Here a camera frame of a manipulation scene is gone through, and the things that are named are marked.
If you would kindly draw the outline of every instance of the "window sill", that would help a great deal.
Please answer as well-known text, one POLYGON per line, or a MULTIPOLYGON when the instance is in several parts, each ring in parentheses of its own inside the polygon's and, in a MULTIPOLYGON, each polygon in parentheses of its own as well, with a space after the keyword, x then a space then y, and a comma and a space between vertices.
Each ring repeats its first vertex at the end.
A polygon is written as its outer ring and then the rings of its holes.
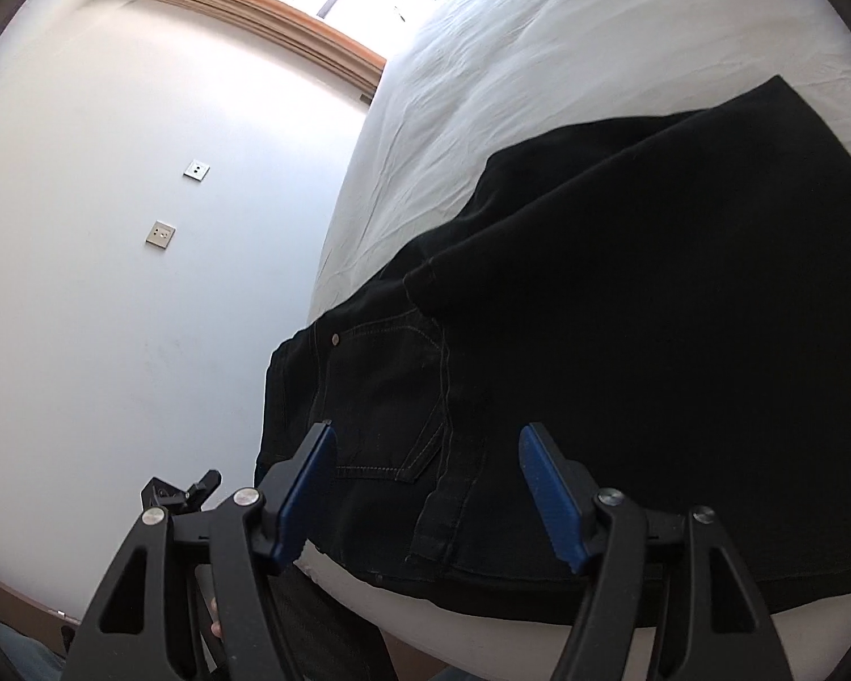
POLYGON ((317 63, 372 98, 385 59, 320 19, 280 0, 157 0, 255 33, 317 63))

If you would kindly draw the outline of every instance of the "white bed sheet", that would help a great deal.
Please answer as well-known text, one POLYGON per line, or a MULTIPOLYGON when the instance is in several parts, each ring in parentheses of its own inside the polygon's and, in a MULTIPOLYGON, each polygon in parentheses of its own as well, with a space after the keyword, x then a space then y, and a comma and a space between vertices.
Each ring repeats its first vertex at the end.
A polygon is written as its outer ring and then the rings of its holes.
MULTIPOLYGON (((394 58, 328 231, 310 320, 471 196, 492 153, 558 126, 710 107, 780 74, 851 153, 851 35, 826 0, 454 0, 394 58)), ((549 678, 566 628, 468 617, 356 581, 309 547, 300 565, 413 646, 504 681, 549 678)), ((851 596, 778 621, 796 679, 851 642, 851 596)), ((638 633, 625 678, 644 678, 638 633)))

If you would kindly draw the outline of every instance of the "wall socket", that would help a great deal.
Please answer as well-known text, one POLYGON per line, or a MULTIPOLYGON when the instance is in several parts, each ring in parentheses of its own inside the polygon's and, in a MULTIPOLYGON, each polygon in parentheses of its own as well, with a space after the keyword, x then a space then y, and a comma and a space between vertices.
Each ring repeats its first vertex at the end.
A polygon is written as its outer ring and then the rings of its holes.
POLYGON ((145 242, 160 249, 165 249, 175 232, 177 232, 176 228, 172 228, 170 225, 164 225, 162 222, 156 222, 154 227, 151 228, 151 232, 148 234, 145 242))
POLYGON ((190 179, 195 179, 195 181, 202 181, 202 179, 205 179, 205 174, 208 173, 210 168, 210 164, 202 163, 201 161, 192 161, 192 163, 186 167, 186 170, 183 172, 183 176, 188 176, 190 179))

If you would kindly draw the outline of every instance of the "silver bolt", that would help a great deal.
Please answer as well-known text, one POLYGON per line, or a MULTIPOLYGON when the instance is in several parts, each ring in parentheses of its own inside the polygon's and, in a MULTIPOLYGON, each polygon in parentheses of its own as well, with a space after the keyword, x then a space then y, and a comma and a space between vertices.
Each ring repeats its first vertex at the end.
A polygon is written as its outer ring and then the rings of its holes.
POLYGON ((701 525, 711 525, 715 521, 715 510, 712 507, 694 507, 693 518, 701 525))
POLYGON ((142 512, 142 522, 146 525, 157 525, 164 521, 164 510, 160 507, 149 507, 142 512))
POLYGON ((252 489, 251 486, 247 486, 245 489, 240 489, 233 495, 233 501, 241 507, 248 507, 250 504, 258 502, 260 496, 261 495, 259 495, 259 491, 257 489, 252 489))
POLYGON ((599 489, 597 497, 605 507, 617 507, 624 502, 624 493, 618 489, 599 489))

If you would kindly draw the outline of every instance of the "jeans pocket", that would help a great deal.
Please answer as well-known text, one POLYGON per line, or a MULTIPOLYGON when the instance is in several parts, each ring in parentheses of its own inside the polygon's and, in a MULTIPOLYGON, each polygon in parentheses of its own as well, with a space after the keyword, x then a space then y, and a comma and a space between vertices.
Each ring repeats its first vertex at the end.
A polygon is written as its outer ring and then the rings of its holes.
POLYGON ((338 436, 338 477, 414 481, 441 446, 441 330, 412 310, 333 333, 317 419, 338 436))

